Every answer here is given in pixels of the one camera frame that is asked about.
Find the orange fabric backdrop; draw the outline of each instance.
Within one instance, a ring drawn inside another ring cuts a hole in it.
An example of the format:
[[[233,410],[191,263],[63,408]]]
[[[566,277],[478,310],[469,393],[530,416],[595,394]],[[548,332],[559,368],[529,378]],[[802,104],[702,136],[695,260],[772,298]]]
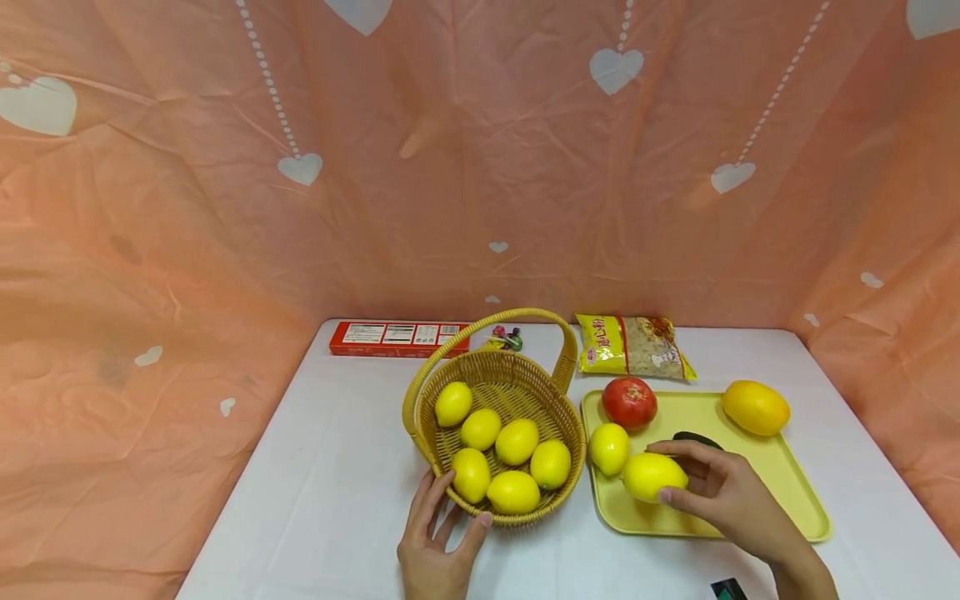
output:
[[[957,6],[5,3],[2,595],[173,597],[323,320],[529,304],[798,332],[960,547]]]

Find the finger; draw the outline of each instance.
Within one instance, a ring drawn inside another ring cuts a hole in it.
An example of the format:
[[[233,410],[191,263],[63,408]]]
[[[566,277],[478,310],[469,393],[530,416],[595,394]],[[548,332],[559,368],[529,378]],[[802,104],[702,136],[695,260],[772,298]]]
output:
[[[449,499],[450,498],[447,496],[444,496],[443,498],[440,499],[440,504],[437,505],[437,509],[433,512],[433,517],[430,518],[430,524],[426,526],[426,536],[428,538],[433,537],[433,532],[434,530],[437,529],[437,519],[440,517],[440,514],[446,508],[446,503]]]
[[[680,465],[680,468],[682,468],[690,477],[700,477],[701,479],[706,479],[707,474],[710,473],[710,467],[704,465],[696,459],[678,456],[675,460],[677,461],[677,464]]]
[[[460,522],[460,517],[463,514],[463,509],[454,504],[450,512],[446,514],[444,522],[440,524],[440,529],[437,530],[437,535],[434,536],[433,541],[440,546],[443,552],[446,552],[446,543],[450,541],[450,534],[453,533],[453,528]]]
[[[455,474],[453,469],[451,469],[447,471],[443,477],[434,481],[430,490],[420,503],[420,506],[417,508],[417,516],[414,518],[414,535],[418,538],[429,540],[432,537],[433,531],[427,531],[427,525],[429,525],[431,521],[436,522],[435,513],[437,512],[437,506],[444,497],[444,491],[447,486],[450,485],[450,482],[453,481]]]
[[[699,494],[680,488],[661,488],[657,494],[660,502],[682,513],[698,516],[711,521],[714,514],[714,501]]]
[[[473,561],[477,558],[477,554],[480,553],[480,548],[483,546],[483,542],[487,538],[487,533],[490,531],[492,524],[493,515],[490,513],[480,513],[480,516],[470,522],[470,526],[467,528],[467,532],[464,534],[460,546],[454,550],[453,554],[460,560],[473,564]]]
[[[697,495],[704,495],[707,497],[711,496],[711,494],[708,493],[709,485],[707,484],[707,479],[703,477],[690,475],[689,483],[686,484],[686,488]]]
[[[414,517],[420,512],[420,504],[423,502],[423,497],[426,496],[426,493],[430,491],[430,486],[433,485],[433,470],[428,469],[427,472],[423,475],[423,478],[420,480],[420,485],[417,487],[417,493],[414,494],[414,499],[410,503],[410,513],[407,515],[407,528],[410,528],[410,524],[414,522]]]
[[[658,454],[672,454],[674,456],[685,456],[700,461],[704,465],[709,465],[724,473],[729,473],[734,467],[735,455],[730,452],[724,452],[699,442],[691,440],[680,440],[671,442],[665,440],[656,442],[647,446],[647,451],[657,452]]]

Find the cardboard box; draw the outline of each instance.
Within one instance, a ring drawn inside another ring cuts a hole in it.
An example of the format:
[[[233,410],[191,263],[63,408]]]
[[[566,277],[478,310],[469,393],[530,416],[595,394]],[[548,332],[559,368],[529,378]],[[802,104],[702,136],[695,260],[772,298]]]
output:
[[[344,321],[330,338],[330,353],[337,356],[387,356],[428,358],[466,323],[399,323]],[[466,339],[447,353],[458,356],[470,348]]]

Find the yellow tray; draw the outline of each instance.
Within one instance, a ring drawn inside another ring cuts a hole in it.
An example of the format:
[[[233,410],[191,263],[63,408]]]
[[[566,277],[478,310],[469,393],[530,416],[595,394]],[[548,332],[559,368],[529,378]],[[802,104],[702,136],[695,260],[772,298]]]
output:
[[[593,430],[610,422],[600,401],[601,391],[590,392],[580,404],[589,440]],[[725,450],[747,457],[763,483],[810,541],[831,534],[830,519],[816,492],[782,436],[760,438],[734,424],[720,407],[720,394],[656,392],[659,410],[645,429],[630,437],[631,455],[648,444],[670,440],[678,431],[707,436]],[[716,529],[695,516],[668,506],[634,500],[618,477],[607,477],[590,465],[597,512],[615,531],[641,536],[722,538]]]

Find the yellow lemon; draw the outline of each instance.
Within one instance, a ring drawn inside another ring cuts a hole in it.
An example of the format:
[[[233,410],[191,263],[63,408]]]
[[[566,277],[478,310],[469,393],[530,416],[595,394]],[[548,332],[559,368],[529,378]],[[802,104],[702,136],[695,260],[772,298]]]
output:
[[[473,392],[463,381],[448,383],[437,396],[433,410],[440,427],[452,427],[467,417],[473,404]]]
[[[537,424],[529,419],[507,423],[496,436],[496,456],[505,465],[516,467],[527,462],[540,441]]]
[[[660,504],[660,488],[686,488],[690,482],[677,461],[669,456],[643,452],[635,454],[623,468],[623,486],[637,500]]]
[[[541,488],[556,490],[570,476],[570,450],[560,440],[547,440],[537,446],[530,459],[530,475]]]
[[[630,436],[616,423],[604,423],[590,436],[590,460],[608,477],[623,470],[630,458]]]
[[[457,471],[453,476],[453,489],[458,494],[470,504],[484,499],[490,486],[490,465],[483,452],[464,448],[453,455],[450,467]]]
[[[464,421],[460,440],[471,448],[486,450],[500,433],[500,416],[489,408],[481,408]]]
[[[783,396],[755,381],[734,381],[721,404],[733,422],[758,436],[775,436],[790,420],[790,405]]]
[[[500,515],[526,515],[540,504],[540,488],[534,478],[523,471],[507,470],[490,482],[487,498]]]

